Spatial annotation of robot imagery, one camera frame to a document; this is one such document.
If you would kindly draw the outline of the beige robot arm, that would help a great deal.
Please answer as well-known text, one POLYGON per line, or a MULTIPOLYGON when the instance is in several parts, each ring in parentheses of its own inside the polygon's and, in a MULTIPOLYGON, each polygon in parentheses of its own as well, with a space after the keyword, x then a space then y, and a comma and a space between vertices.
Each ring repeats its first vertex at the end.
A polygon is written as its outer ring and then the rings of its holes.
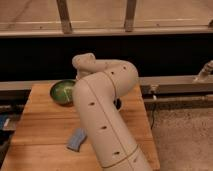
POLYGON ((103 171, 153 171, 114 105, 138 83, 136 67, 125 60, 76 55, 72 92, 81 124, 103 171))

